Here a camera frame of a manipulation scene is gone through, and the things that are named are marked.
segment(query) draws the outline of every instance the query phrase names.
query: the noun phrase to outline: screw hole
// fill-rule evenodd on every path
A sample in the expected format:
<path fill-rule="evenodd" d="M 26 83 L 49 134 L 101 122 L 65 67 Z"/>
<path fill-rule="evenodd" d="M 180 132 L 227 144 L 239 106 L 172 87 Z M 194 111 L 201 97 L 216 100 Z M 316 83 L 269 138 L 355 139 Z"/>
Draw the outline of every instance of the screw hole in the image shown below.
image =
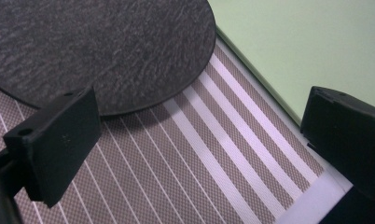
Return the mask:
<path fill-rule="evenodd" d="M 34 131 L 34 130 L 32 130 L 32 129 L 23 129 L 23 130 L 19 131 L 18 134 L 19 134 L 20 136 L 25 136 L 25 135 L 30 134 L 30 133 L 33 132 L 33 131 Z"/>

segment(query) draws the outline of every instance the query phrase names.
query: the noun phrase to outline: black disc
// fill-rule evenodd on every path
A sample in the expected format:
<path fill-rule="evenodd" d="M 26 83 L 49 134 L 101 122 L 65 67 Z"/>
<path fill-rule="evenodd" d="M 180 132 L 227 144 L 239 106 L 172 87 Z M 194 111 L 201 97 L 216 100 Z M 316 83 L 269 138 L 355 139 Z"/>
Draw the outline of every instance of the black disc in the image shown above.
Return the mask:
<path fill-rule="evenodd" d="M 89 85 L 102 116 L 158 104 L 214 46 L 206 0 L 0 1 L 0 90 L 38 108 Z"/>

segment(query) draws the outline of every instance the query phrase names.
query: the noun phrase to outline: grid pattern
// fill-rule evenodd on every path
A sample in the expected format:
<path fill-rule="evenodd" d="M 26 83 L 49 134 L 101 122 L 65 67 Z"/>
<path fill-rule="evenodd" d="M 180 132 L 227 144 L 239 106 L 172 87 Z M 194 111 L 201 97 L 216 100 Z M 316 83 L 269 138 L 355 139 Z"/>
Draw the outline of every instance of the grid pattern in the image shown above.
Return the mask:
<path fill-rule="evenodd" d="M 35 111 L 0 92 L 5 132 Z M 25 223 L 273 223 L 323 168 L 221 40 L 167 102 L 103 121 L 61 201 L 15 199 Z"/>

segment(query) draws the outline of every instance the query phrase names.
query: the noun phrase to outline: circular black pad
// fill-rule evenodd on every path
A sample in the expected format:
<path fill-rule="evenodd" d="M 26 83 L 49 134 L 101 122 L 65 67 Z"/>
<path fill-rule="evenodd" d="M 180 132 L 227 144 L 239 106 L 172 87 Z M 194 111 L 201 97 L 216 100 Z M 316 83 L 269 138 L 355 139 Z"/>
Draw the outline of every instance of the circular black pad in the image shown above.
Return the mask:
<path fill-rule="evenodd" d="M 158 104 L 214 46 L 206 0 L 0 1 L 0 90 L 34 107 L 89 85 L 103 116 Z"/>

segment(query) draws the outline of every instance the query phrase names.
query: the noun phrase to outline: light green surface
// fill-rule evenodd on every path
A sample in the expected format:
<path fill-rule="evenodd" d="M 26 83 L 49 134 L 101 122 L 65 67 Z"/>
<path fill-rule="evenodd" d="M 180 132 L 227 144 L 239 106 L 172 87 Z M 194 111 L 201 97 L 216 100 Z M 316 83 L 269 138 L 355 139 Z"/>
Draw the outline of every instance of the light green surface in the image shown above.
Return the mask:
<path fill-rule="evenodd" d="M 375 106 L 375 0 L 209 0 L 218 32 L 292 119 L 311 86 Z"/>

